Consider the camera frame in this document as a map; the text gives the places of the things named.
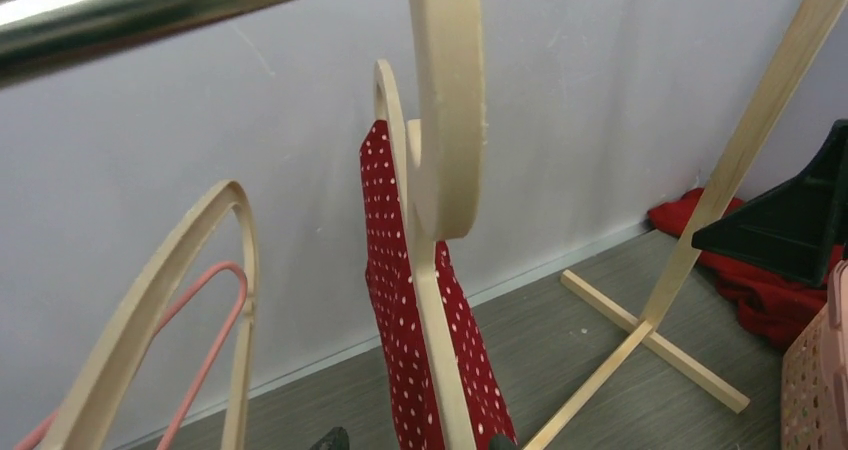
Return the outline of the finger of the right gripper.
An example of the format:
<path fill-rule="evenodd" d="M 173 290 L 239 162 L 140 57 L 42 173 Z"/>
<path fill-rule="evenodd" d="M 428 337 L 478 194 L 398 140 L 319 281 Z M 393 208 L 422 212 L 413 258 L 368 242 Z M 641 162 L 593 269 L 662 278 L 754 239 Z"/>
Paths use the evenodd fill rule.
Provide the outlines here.
<path fill-rule="evenodd" d="M 691 245 L 818 286 L 847 243 L 847 121 L 794 177 L 696 231 Z"/>

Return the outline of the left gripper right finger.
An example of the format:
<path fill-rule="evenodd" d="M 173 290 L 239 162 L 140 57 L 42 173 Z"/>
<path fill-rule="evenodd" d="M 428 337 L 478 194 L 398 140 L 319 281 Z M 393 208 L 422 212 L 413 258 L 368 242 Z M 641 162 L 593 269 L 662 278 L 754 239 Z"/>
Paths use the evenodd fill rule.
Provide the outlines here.
<path fill-rule="evenodd" d="M 518 446 L 508 436 L 495 434 L 488 442 L 488 450 L 518 450 Z"/>

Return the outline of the beige hanger of red skirt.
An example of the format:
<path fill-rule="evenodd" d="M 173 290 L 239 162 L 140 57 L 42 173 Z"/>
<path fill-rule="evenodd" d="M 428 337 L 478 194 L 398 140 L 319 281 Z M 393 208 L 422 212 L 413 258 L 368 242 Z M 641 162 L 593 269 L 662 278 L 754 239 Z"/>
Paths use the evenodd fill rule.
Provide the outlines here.
<path fill-rule="evenodd" d="M 420 116 L 405 121 L 394 74 L 374 66 L 375 115 L 388 123 L 411 279 L 448 449 L 473 449 L 436 276 L 437 242 L 465 237 L 479 205 L 486 143 L 480 0 L 409 0 Z"/>

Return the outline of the pink wire hanger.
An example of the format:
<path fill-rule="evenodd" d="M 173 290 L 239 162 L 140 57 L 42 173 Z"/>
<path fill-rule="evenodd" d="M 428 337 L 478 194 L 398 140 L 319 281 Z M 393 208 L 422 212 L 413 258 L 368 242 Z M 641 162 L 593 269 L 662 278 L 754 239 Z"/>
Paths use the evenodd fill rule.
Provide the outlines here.
<path fill-rule="evenodd" d="M 59 406 L 130 282 L 88 263 L 2 264 L 2 448 L 14 448 Z M 237 280 L 223 272 L 155 338 L 105 448 L 167 426 L 236 298 Z"/>

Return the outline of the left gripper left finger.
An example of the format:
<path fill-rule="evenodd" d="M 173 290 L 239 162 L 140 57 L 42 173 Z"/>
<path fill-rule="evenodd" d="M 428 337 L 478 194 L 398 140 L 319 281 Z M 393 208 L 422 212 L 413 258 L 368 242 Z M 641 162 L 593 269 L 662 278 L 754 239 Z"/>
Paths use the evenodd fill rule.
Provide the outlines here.
<path fill-rule="evenodd" d="M 350 437 L 343 427 L 334 427 L 320 437 L 310 447 L 310 450 L 349 450 Z"/>

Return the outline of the beige hanger of pink skirt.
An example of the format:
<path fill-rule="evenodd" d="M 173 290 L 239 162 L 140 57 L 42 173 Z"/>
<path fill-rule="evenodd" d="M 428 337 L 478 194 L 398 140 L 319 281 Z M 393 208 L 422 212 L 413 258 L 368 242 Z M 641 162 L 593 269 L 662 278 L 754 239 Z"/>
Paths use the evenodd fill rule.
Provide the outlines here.
<path fill-rule="evenodd" d="M 243 187 L 234 180 L 218 182 L 201 197 L 145 265 L 105 326 L 50 425 L 39 430 L 43 448 L 102 447 L 157 325 L 166 314 L 167 304 L 210 235 L 229 213 L 239 223 L 244 263 L 237 308 L 227 323 L 228 327 L 236 327 L 238 334 L 221 446 L 243 448 L 259 259 L 253 213 Z"/>

